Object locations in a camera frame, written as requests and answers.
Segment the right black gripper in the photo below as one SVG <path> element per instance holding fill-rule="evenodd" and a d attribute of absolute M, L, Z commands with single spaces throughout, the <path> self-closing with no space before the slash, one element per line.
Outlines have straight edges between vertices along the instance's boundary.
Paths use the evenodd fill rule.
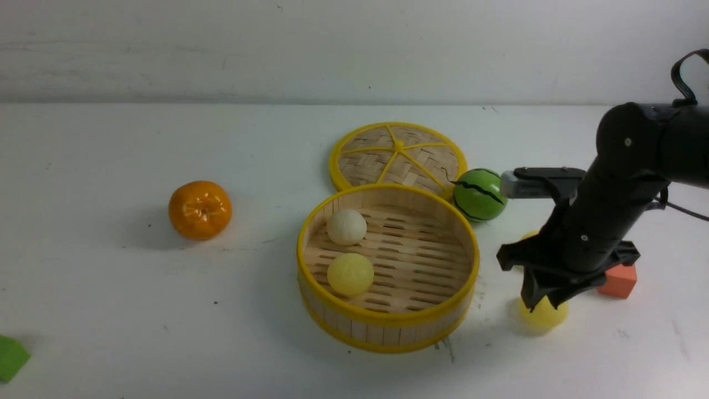
<path fill-rule="evenodd" d="M 588 171 L 569 197 L 553 201 L 539 235 L 504 244 L 496 253 L 502 270 L 522 267 L 525 308 L 534 311 L 546 296 L 562 305 L 602 285 L 606 270 L 638 260 L 625 236 L 656 198 L 666 199 L 668 186 L 656 175 L 622 180 Z"/>

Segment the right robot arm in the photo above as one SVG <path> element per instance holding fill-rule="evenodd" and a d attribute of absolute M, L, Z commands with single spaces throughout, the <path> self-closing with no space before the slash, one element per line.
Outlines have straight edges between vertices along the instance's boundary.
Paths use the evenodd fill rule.
<path fill-rule="evenodd" d="M 615 106 L 601 119 L 588 170 L 520 167 L 504 172 L 510 199 L 551 198 L 539 233 L 504 244 L 501 269 L 524 270 L 521 298 L 533 310 L 544 298 L 557 308 L 605 283 L 606 271 L 640 258 L 628 230 L 667 187 L 707 188 L 707 107 L 676 102 Z"/>

